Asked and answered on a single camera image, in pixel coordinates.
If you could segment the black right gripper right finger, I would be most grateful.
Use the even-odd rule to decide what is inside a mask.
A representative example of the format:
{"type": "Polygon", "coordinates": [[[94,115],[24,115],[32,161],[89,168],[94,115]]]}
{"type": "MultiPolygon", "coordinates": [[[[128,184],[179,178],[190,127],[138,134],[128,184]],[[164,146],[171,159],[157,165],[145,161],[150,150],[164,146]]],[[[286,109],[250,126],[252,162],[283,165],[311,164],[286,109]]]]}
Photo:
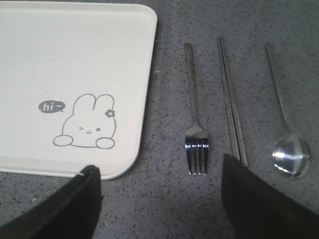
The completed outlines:
{"type": "Polygon", "coordinates": [[[238,239],[317,239],[319,217],[223,156],[222,204],[238,239]]]}

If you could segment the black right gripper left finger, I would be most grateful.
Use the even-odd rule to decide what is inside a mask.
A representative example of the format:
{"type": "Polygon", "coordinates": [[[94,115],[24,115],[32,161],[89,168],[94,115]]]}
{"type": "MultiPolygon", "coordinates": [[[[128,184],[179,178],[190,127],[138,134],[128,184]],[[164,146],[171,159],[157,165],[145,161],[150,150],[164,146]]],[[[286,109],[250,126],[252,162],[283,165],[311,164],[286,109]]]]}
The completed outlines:
{"type": "Polygon", "coordinates": [[[101,211],[100,170],[89,165],[45,201],[1,226],[2,239],[91,239],[101,211]]]}

